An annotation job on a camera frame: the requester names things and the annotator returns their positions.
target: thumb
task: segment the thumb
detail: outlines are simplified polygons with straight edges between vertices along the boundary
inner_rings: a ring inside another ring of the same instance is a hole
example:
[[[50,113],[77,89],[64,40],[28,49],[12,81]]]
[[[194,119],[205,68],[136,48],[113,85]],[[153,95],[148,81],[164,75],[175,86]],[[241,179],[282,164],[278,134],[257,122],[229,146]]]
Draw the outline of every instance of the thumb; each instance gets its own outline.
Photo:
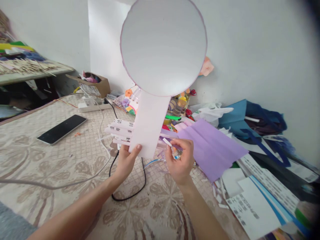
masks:
[[[167,145],[167,149],[166,149],[165,155],[166,155],[167,163],[171,164],[171,162],[173,162],[174,159],[173,159],[173,156],[172,156],[171,147],[169,145]]]
[[[132,152],[130,153],[129,158],[135,160],[136,157],[138,156],[139,152],[141,151],[141,149],[142,149],[142,145],[141,145],[141,144],[138,144],[138,145],[132,150]]]

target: small bottle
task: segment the small bottle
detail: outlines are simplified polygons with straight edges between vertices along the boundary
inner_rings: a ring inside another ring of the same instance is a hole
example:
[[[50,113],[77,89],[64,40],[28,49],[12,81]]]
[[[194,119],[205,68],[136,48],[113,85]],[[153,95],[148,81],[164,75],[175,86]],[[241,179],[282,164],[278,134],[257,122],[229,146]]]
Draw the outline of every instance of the small bottle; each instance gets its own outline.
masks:
[[[180,117],[181,116],[181,112],[185,108],[186,105],[187,105],[186,101],[183,101],[182,99],[179,99],[176,107],[172,111],[172,115],[176,116],[176,117]]]

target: floral bedspread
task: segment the floral bedspread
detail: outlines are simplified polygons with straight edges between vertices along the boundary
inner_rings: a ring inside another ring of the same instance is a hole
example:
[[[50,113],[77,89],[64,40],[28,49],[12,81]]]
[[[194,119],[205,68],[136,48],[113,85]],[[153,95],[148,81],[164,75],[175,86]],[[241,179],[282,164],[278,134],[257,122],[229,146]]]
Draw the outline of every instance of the floral bedspread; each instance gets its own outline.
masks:
[[[77,105],[81,95],[71,95],[64,101]],[[134,121],[134,116],[116,109],[118,118]],[[78,114],[88,119],[74,133],[54,146],[36,140],[58,123]],[[113,110],[103,110],[104,128],[115,118]],[[100,111],[80,113],[62,102],[0,125],[0,178],[22,179],[61,186],[95,175],[106,163],[107,154],[98,141],[102,115]],[[32,185],[0,184],[0,201],[34,226],[41,226],[108,178],[111,162],[117,153],[111,139],[105,139],[112,158],[98,177],[82,184],[59,190],[47,190]],[[143,159],[146,165],[151,159]],[[180,190],[168,173],[166,163],[157,161],[146,168],[147,183],[135,197],[115,202],[111,198],[103,205],[90,229],[87,239],[195,239],[190,217]],[[199,169],[191,176],[231,239],[248,239],[240,224],[228,209],[218,207],[211,184]],[[144,184],[141,159],[137,159],[130,176],[115,192],[125,198]]]

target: smartphone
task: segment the smartphone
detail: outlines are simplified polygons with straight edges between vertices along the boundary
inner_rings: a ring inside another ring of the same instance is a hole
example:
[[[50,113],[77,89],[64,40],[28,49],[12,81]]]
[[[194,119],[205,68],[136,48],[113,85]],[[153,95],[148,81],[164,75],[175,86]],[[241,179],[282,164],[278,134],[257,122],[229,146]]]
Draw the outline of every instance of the smartphone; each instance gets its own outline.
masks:
[[[59,123],[57,126],[51,128],[37,139],[41,142],[54,145],[73,130],[81,126],[86,120],[86,118],[79,115],[73,115],[62,123]]]

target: plastic bag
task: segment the plastic bag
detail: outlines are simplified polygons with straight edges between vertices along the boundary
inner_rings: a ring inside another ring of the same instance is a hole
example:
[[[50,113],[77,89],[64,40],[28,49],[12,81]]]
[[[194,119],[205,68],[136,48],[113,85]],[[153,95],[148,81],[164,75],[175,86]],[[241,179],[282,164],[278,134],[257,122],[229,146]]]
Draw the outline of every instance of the plastic bag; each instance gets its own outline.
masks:
[[[194,106],[190,106],[190,110],[193,112],[192,117],[195,121],[203,118],[214,127],[218,127],[219,118],[224,113],[233,111],[233,108],[220,108],[221,103],[202,103]]]

